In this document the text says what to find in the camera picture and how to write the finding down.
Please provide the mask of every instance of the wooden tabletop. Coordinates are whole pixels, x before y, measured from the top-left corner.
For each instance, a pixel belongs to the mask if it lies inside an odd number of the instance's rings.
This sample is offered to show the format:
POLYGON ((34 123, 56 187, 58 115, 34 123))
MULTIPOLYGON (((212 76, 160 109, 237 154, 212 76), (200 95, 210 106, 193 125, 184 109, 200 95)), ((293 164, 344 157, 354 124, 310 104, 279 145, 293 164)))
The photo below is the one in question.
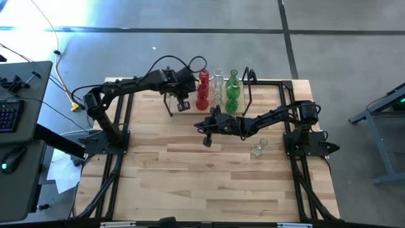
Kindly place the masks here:
MULTIPOLYGON (((293 80, 293 85, 296 100, 312 100, 308 80, 293 80)), ((280 105, 275 86, 253 85, 252 97, 247 117, 256 117, 280 105)), ((110 119, 114 118, 115 108, 116 100, 108 110, 110 119)), ((175 216, 183 221, 299 221, 291 164, 282 141, 283 123, 261 129, 245 141, 235 136, 213 135, 212 146, 206 148, 204 135, 193 127, 204 117, 170 117, 159 93, 135 94, 128 127, 130 146, 123 160, 113 218, 159 220, 175 216), (264 154, 256 157, 251 153, 251 145, 261 138, 267 139, 268 145, 264 154)), ((76 213, 83 211, 100 188, 105 159, 106 155, 95 155, 84 167, 76 213)), ((308 166, 314 192, 339 217, 326 162, 309 157, 308 166)), ((303 198, 310 215, 305 193, 303 198)))

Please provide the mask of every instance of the computer mouse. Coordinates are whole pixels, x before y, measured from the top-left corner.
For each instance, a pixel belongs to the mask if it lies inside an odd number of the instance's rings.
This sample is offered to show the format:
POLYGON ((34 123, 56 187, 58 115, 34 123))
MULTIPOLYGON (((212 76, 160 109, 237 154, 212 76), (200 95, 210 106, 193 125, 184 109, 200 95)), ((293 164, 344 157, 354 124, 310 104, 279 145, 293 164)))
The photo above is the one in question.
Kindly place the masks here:
POLYGON ((25 149, 24 146, 17 146, 10 152, 6 153, 1 160, 1 172, 4 174, 13 173, 20 164, 21 158, 26 150, 27 149, 25 149))

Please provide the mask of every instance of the keyboard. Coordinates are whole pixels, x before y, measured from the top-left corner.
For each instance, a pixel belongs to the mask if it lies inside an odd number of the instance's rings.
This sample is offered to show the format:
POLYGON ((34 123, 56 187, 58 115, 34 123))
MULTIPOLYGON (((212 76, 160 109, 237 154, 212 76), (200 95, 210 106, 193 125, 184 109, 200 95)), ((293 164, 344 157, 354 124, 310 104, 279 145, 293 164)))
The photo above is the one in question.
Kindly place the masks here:
POLYGON ((24 101, 0 101, 0 133, 16 132, 24 101))

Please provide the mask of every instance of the black desk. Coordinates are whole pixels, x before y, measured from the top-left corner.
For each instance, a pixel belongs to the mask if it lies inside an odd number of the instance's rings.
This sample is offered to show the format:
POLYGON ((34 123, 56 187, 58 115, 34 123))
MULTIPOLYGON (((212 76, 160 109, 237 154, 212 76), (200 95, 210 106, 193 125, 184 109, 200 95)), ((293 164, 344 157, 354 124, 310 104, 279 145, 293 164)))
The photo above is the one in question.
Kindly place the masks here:
MULTIPOLYGON (((29 83, 29 89, 23 88, 17 93, 25 104, 16 132, 0 133, 1 158, 19 144, 27 147, 23 160, 16 171, 8 175, 0 173, 0 222, 22 220, 28 215, 28 212, 35 211, 41 190, 38 181, 42 155, 47 144, 78 158, 84 157, 83 146, 37 124, 51 69, 51 61, 0 65, 0 77, 4 77, 8 81, 13 81, 14 76, 17 75, 26 82, 32 76, 32 71, 41 76, 29 83)), ((0 100, 10 97, 13 95, 0 87, 0 100)), ((57 113, 55 113, 55 117, 63 118, 57 113)))

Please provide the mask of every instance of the concrete floor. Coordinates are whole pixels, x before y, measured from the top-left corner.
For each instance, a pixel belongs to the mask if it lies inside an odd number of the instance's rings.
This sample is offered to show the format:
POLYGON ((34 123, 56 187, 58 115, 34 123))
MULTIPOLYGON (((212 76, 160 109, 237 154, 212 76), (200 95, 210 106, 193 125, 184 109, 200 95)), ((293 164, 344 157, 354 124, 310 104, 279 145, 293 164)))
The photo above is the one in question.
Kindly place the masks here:
MULTIPOLYGON (((0 26, 19 29, 0 31, 0 43, 33 60, 54 60, 52 50, 56 41, 53 33, 39 31, 47 27, 46 21, 30 1, 16 2, 10 1, 0 13, 0 26)), ((277 0, 35 2, 54 26, 282 29, 277 0)), ((290 29, 405 29, 404 1, 284 0, 284 5, 290 29)), ((209 61, 209 70, 249 66, 261 79, 291 79, 282 34, 60 32, 58 37, 63 53, 59 71, 71 89, 101 83, 105 77, 143 75, 151 63, 164 54, 174 54, 185 61, 203 55, 209 61)), ((369 102, 404 82, 403 38, 389 35, 291 36, 298 76, 310 80, 314 99, 322 106, 320 125, 329 132, 329 141, 341 147, 331 156, 330 163, 340 214, 346 221, 398 227, 405 224, 405 181, 383 186, 372 184, 372 178, 385 174, 377 147, 365 123, 351 126, 347 122, 369 102)), ((10 62, 22 61, 1 51, 10 62)), ((175 60, 162 61, 156 68, 167 65, 180 68, 175 60)), ((89 128, 85 113, 70 112, 70 103, 55 85, 49 84, 45 102, 82 127, 89 128)), ((77 130, 68 120, 57 121, 59 118, 55 115, 43 107, 39 123, 57 133, 77 130)), ((401 133, 400 129, 395 129, 397 134, 401 133)), ((41 195, 41 203, 54 202, 52 210, 31 214, 26 220, 67 218, 72 191, 62 196, 55 192, 55 186, 50 185, 41 195)))

